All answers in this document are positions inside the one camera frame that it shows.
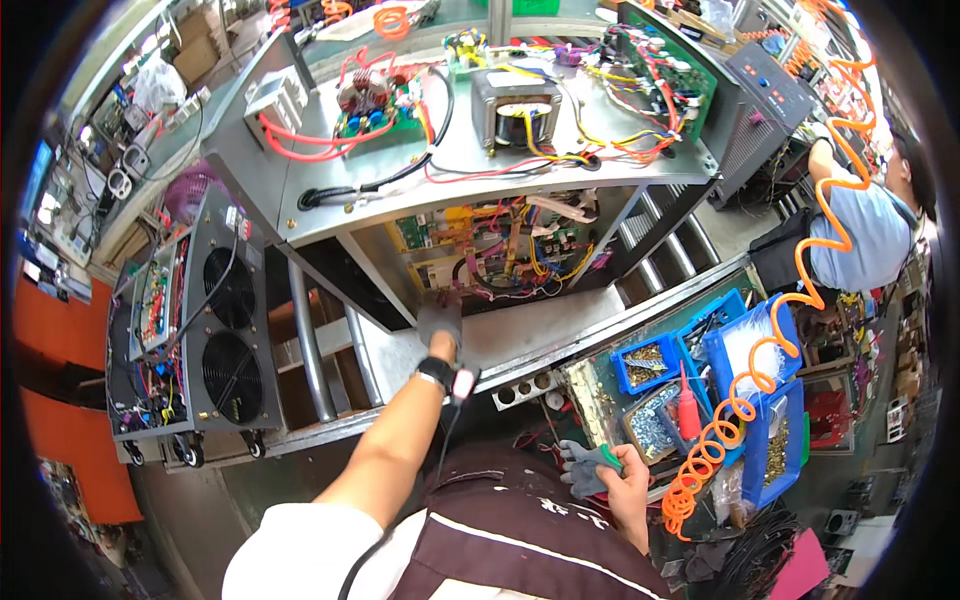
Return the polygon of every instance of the concrete floor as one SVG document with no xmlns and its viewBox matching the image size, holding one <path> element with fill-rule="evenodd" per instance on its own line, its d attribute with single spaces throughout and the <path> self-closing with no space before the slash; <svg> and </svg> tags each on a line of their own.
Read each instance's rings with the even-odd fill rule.
<svg viewBox="0 0 960 600">
<path fill-rule="evenodd" d="M 744 252 L 752 239 L 779 222 L 773 211 L 755 217 L 740 211 L 717 212 L 708 204 L 698 207 L 696 214 L 721 259 Z M 894 355 L 898 317 L 891 308 L 879 326 L 885 331 L 881 356 Z M 894 451 L 874 451 L 893 377 L 890 365 L 880 370 L 878 398 L 868 409 L 861 440 L 869 445 L 869 455 L 812 455 L 800 480 L 784 496 L 815 529 L 822 527 L 831 508 L 840 506 L 850 479 L 866 468 L 896 466 L 903 460 L 895 446 L 886 446 Z M 230 558 L 259 526 L 264 511 L 277 503 L 310 501 L 341 472 L 356 441 L 351 438 L 222 469 L 170 475 L 158 464 L 132 469 L 141 511 L 167 570 L 178 582 L 179 597 L 219 598 Z"/>
</svg>

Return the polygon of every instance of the worker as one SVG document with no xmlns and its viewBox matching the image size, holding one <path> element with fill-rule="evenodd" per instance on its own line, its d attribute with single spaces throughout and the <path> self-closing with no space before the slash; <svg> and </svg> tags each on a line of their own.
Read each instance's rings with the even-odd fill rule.
<svg viewBox="0 0 960 600">
<path fill-rule="evenodd" d="M 646 557 L 649 471 L 632 445 L 612 448 L 622 478 L 596 470 L 614 523 L 575 503 L 556 467 L 536 456 L 465 444 L 424 476 L 426 508 L 392 526 L 450 394 L 460 302 L 425 303 L 417 329 L 428 357 L 326 490 L 264 513 L 230 562 L 224 600 L 667 597 Z"/>
<path fill-rule="evenodd" d="M 822 123 L 811 128 L 816 140 L 807 169 L 813 182 L 830 178 L 860 182 L 833 159 L 834 142 Z M 803 260 L 827 306 L 840 292 L 863 292 L 900 277 L 915 244 L 920 217 L 936 222 L 935 196 L 920 143 L 909 134 L 892 132 L 883 185 L 866 190 L 825 186 L 824 199 L 850 235 L 850 252 L 812 247 Z M 801 287 L 794 249 L 806 237 L 840 241 L 840 234 L 817 206 L 803 208 L 750 244 L 750 255 L 767 292 L 795 292 Z"/>
</svg>

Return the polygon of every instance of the blue shirt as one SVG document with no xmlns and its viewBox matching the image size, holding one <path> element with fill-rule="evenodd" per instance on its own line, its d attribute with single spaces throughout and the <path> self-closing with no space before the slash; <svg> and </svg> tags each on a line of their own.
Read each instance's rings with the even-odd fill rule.
<svg viewBox="0 0 960 600">
<path fill-rule="evenodd" d="M 830 208 L 850 234 L 853 250 L 810 249 L 814 278 L 822 285 L 848 292 L 872 290 L 893 283 L 913 247 L 911 227 L 894 203 L 913 211 L 883 186 L 866 190 L 830 188 Z M 823 214 L 810 224 L 810 237 L 840 241 L 840 234 Z"/>
</svg>

